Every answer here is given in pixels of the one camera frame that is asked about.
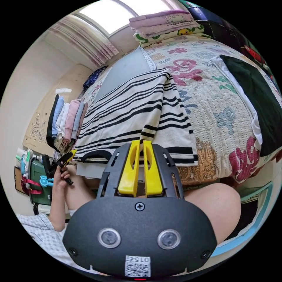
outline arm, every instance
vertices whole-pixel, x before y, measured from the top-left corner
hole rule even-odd
[[[55,231],[63,231],[66,222],[65,210],[65,189],[68,185],[64,178],[70,177],[67,167],[61,168],[58,166],[54,175],[54,185],[52,188],[52,202],[49,220]]]
[[[61,187],[53,186],[49,220],[56,231],[63,231],[66,221],[65,194]]]

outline pink folded cloth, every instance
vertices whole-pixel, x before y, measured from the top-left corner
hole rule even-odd
[[[77,110],[79,108],[79,104],[80,104],[79,100],[72,100],[70,102],[70,108],[68,110],[68,115],[66,118],[66,125],[65,125],[65,138],[63,139],[63,142],[65,145],[70,143],[71,133],[73,130],[73,124],[74,124]]]
[[[154,17],[160,17],[160,16],[166,16],[170,14],[178,14],[178,13],[190,14],[188,11],[184,11],[184,10],[168,10],[168,11],[158,12],[155,14],[142,15],[142,16],[130,18],[129,22],[139,21],[139,20],[144,20],[144,19],[149,19],[149,18],[154,18]]]
[[[195,23],[195,20],[193,19],[190,13],[186,14],[181,12],[181,13],[169,14],[166,16],[159,16],[159,17],[133,21],[129,23],[129,26],[131,27],[131,29],[137,29],[145,26],[156,26],[160,24],[168,24],[168,23],[170,24],[176,22],[187,22],[187,24],[190,23],[193,24]]]
[[[140,34],[143,38],[150,38],[154,36],[158,36],[164,33],[172,32],[175,30],[186,29],[193,27],[200,27],[200,25],[196,22],[189,24],[188,22],[182,23],[169,23],[169,24],[159,24],[157,26],[145,26],[137,28],[135,31]]]

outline yellow plastic part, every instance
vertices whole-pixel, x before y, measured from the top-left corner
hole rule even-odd
[[[128,157],[118,186],[118,191],[120,194],[133,195],[133,197],[136,197],[139,172],[139,156],[140,140],[134,140],[131,142]]]
[[[73,159],[74,155],[76,154],[76,151],[77,150],[70,151],[72,153],[72,156],[66,161],[66,164],[68,164]]]
[[[143,150],[146,196],[160,195],[162,193],[162,183],[154,156],[152,142],[143,141]]]

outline hand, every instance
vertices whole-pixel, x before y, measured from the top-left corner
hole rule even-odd
[[[69,174],[67,167],[61,168],[57,166],[57,169],[54,174],[53,187],[64,189],[68,185],[68,183],[64,179],[69,178],[69,177],[70,177],[70,174]]]

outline qr code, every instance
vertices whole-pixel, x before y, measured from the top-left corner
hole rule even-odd
[[[148,257],[126,256],[126,277],[151,277],[151,264]]]

